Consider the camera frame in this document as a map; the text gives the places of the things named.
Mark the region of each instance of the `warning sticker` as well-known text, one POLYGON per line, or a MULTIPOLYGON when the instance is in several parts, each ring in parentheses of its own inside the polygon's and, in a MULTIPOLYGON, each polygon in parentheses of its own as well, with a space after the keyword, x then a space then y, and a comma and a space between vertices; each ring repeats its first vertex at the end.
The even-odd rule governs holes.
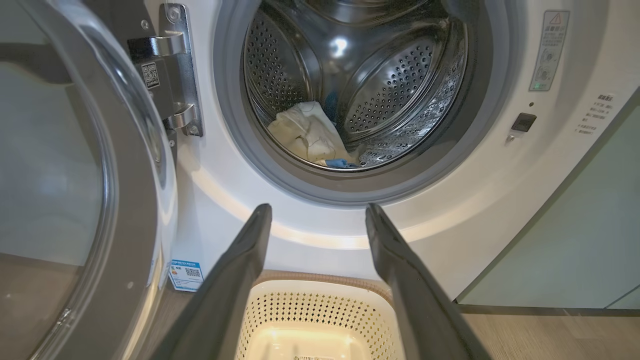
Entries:
POLYGON ((529 91, 548 91, 556 76, 569 25, 568 11, 545 11, 536 68, 529 91))

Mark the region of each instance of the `door hinge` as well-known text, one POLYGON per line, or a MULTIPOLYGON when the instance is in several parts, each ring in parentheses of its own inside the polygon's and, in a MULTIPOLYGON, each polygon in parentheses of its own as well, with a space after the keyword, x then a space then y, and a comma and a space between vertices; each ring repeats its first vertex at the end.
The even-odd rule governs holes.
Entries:
POLYGON ((186 7, 161 4, 158 36, 130 39, 127 45, 168 133, 180 130, 185 135, 202 137, 204 128, 186 7))

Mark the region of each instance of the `instruction label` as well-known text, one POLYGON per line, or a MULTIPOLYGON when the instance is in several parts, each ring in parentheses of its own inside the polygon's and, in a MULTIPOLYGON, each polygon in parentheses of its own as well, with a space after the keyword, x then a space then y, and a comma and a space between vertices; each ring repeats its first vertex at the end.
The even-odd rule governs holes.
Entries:
POLYGON ((564 37, 569 25, 568 11, 545 11, 542 22, 542 37, 538 49, 536 68, 529 91, 549 91, 564 47, 564 37))
POLYGON ((593 135, 609 125, 609 118, 614 113, 613 95, 600 94, 589 105, 580 123, 573 131, 580 135, 593 135))
POLYGON ((169 276, 173 287, 182 291, 196 291, 204 281, 200 263, 193 261, 171 260, 169 276))

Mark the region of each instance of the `stainless steel drum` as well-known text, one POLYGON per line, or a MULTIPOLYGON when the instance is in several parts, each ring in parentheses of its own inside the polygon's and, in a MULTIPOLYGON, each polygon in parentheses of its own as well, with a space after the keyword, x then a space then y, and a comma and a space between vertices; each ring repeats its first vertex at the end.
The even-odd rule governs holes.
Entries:
POLYGON ((265 127, 320 102, 347 149, 366 145, 355 170, 367 170, 439 125, 460 89, 466 34, 439 1, 266 0, 246 34, 247 93, 265 127))

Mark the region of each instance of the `door glass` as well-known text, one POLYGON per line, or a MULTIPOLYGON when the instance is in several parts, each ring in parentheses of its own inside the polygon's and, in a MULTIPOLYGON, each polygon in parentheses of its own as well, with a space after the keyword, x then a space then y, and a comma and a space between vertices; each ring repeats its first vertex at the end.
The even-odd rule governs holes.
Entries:
POLYGON ((102 206, 97 142, 78 89, 26 12, 0 25, 0 348, 25 359, 83 271, 102 206))

